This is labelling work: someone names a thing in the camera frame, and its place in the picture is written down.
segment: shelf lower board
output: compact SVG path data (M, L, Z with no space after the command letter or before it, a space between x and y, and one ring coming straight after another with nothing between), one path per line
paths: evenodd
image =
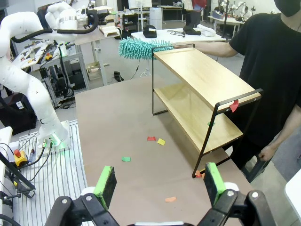
M157 88L154 91L197 150L201 152L212 110L183 83ZM243 135L223 113L217 115L214 122L204 153Z

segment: bolt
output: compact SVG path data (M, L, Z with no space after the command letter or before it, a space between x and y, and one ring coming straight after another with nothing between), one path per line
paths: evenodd
M227 192L227 196L233 196L234 195L234 192L233 191L228 191Z
M258 193L257 193L257 192L253 192L253 193L252 193L252 197L253 197L253 198L257 198L257 197L258 197Z

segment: wooden shelf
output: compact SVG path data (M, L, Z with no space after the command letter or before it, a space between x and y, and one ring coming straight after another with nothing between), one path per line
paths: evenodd
M212 109L184 83L157 88L154 91L200 152L213 114ZM225 114L219 114L215 118L215 125L204 153L242 135L243 133Z
M173 49L154 53L170 71L179 77L213 111L216 103L254 91L246 82L215 60L195 48ZM240 103L259 97L256 93ZM222 105L219 110L229 107Z

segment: brown table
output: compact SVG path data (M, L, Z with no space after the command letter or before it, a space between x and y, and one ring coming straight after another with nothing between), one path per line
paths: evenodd
M191 178L198 151L169 113L152 115L151 78L134 79L76 95L83 163L89 186L95 186L106 165L114 166L117 186L110 213L120 225L135 222L184 221L197 224L210 209L201 178ZM146 141L155 136L165 146ZM219 161L217 150L205 162ZM122 162L131 157L131 162ZM224 181L243 193L252 189L232 160L219 167ZM177 200L165 203L165 198ZM229 219L226 225L240 225Z

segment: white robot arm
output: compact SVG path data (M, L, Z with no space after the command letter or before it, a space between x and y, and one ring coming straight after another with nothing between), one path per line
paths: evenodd
M45 18L53 29L76 30L78 28L76 10L65 2L49 6ZM43 27L39 18L33 12L11 14L2 20L0 26L0 83L14 92L20 92L27 96L41 123L38 134L39 144L42 144L43 139L50 137L54 140L54 145L59 146L67 139L67 129L69 128L65 128L59 121L47 90L38 79L14 66L6 57L12 37L27 35L41 30L43 30ZM51 33L42 33L36 38L73 41L76 35L61 34L53 31Z

